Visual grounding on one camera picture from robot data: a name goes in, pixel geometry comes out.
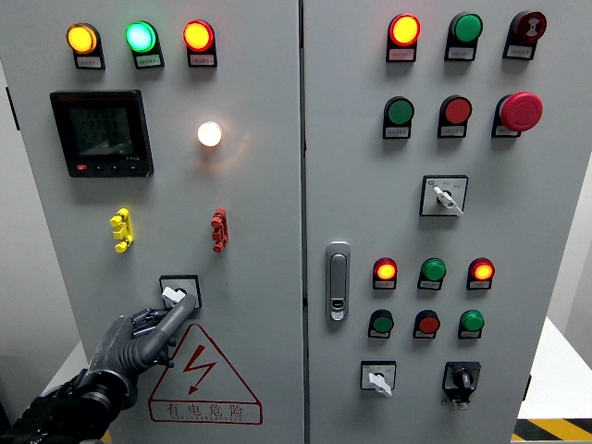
green indicator light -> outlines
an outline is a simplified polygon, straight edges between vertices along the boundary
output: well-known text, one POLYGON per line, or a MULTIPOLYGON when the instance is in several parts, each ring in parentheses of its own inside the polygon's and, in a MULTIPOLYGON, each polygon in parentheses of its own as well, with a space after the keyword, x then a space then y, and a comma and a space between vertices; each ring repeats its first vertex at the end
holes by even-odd
POLYGON ((431 281, 439 281, 446 276, 446 266, 441 259, 428 259, 422 265, 422 274, 431 281))
POLYGON ((461 325, 468 331, 479 331, 485 325, 485 319, 478 310, 469 310, 461 316, 461 325))
POLYGON ((463 14, 458 17, 452 33, 461 42, 469 43, 479 38, 483 31, 483 21, 477 14, 463 14))
POLYGON ((156 32, 145 21, 130 23, 126 29, 126 40, 131 49, 138 53, 146 53, 156 44, 156 32))

yellow black hazard stripe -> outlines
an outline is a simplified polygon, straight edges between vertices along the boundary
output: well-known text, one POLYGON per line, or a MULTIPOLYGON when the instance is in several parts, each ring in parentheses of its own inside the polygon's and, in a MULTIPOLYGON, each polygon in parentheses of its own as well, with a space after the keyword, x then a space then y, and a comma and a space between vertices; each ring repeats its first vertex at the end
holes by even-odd
POLYGON ((592 419, 519 419, 512 442, 592 442, 592 419))

gray metal panel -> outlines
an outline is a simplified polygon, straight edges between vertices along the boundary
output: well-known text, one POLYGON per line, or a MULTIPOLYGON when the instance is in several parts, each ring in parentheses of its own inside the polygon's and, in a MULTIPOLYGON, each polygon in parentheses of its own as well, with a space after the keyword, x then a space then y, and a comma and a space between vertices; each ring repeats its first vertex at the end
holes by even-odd
POLYGON ((152 423, 147 399, 162 373, 155 369, 142 378, 138 405, 114 424, 115 438, 302 442, 297 2, 3 1, 0 41, 87 355, 117 316, 159 303, 159 276, 195 273, 203 310, 192 322, 263 404, 261 426, 152 423), (138 19, 156 27, 164 69, 134 68, 124 31, 138 19), (192 19, 213 26, 217 69, 187 67, 181 32, 192 19), (105 72, 74 68, 65 34, 80 21, 101 33, 105 72), (142 91, 152 178, 68 177, 49 93, 86 89, 142 91), (195 138, 206 120, 223 129, 214 150, 200 149, 195 138), (109 218, 121 206, 131 211, 136 241, 116 254, 109 218), (210 219, 220 206, 228 212, 230 241, 216 255, 210 219))
POLYGON ((308 2, 304 9, 307 249, 311 442, 405 444, 508 442, 574 214, 592 131, 589 2, 308 2), (548 18, 531 62, 502 60, 515 14, 548 18), (484 20, 476 61, 443 62, 450 20, 484 20), (387 29, 398 14, 422 21, 417 61, 385 66, 387 29), (493 113, 506 94, 538 94, 545 114, 517 140, 491 140, 493 113), (452 94, 473 104, 464 140, 436 137, 438 110, 452 94), (409 141, 383 141, 382 112, 396 95, 415 106, 409 141), (466 174, 465 216, 419 218, 423 175, 466 174), (325 248, 351 245, 350 316, 324 313, 325 248), (372 265, 391 256, 394 292, 372 291, 372 265), (440 257, 440 292, 416 289, 419 267, 440 257), (486 256, 493 289, 468 292, 467 267, 486 256), (366 337, 374 310, 396 323, 389 340, 366 337), (434 340, 412 339, 415 315, 438 313, 434 340), (483 338, 458 340, 460 315, 480 310, 483 338), (360 361, 396 360, 389 400, 359 389, 360 361), (478 361, 468 411, 440 405, 447 361, 478 361))

small label sticker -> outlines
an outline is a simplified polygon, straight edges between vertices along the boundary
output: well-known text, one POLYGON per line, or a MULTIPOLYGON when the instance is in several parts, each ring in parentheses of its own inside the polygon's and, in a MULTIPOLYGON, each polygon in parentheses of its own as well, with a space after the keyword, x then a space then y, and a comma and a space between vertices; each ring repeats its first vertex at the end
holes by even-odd
POLYGON ((530 46, 516 46, 511 44, 508 46, 507 57, 530 58, 533 55, 533 48, 530 46))
POLYGON ((370 337, 372 337, 372 338, 388 338, 389 333, 378 333, 377 331, 370 331, 370 337))
POLYGON ((503 125, 499 125, 496 127, 496 136, 517 136, 518 131, 512 131, 511 129, 507 129, 503 125))
POLYGON ((76 57, 76 65, 79 68, 102 68, 101 57, 76 57))
POLYGON ((445 137, 464 137, 464 127, 442 127, 440 129, 440 136, 445 137))
POLYGON ((388 60, 391 62, 413 61, 415 57, 414 49, 390 49, 388 50, 388 60))
POLYGON ((486 281, 476 281, 476 282, 469 282, 469 289, 486 289, 489 290, 491 288, 491 282, 488 280, 486 281))
POLYGON ((382 281, 382 280, 380 280, 380 281, 376 281, 375 280, 374 286, 377 289, 394 289, 395 288, 395 283, 392 282, 392 281, 385 282, 385 281, 382 281))
POLYGON ((386 128, 385 137, 391 138, 408 138, 409 127, 386 128))
POLYGON ((458 58, 460 60, 473 60, 474 57, 474 48, 449 48, 448 50, 448 58, 458 58))
POLYGON ((462 331, 461 338, 478 339, 480 331, 462 331))
POLYGON ((136 62, 139 67, 159 67, 162 65, 160 61, 160 55, 140 55, 136 57, 136 62))
POLYGON ((432 282, 431 280, 422 280, 419 283, 419 286, 422 289, 432 289, 432 290, 440 290, 441 285, 442 285, 441 282, 432 282))
POLYGON ((191 54, 190 62, 192 65, 201 66, 201 65, 214 65, 214 56, 208 54, 191 54))
POLYGON ((434 338, 434 333, 424 333, 421 331, 416 331, 415 337, 416 338, 430 338, 430 339, 432 339, 432 338, 434 338))

illuminated green light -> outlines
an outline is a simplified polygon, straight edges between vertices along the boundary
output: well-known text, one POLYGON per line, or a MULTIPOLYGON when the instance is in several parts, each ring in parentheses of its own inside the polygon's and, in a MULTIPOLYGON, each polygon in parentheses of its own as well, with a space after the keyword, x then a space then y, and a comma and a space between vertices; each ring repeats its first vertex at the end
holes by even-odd
POLYGON ((126 40, 131 49, 138 53, 146 53, 156 44, 156 32, 145 21, 130 23, 126 29, 126 40))

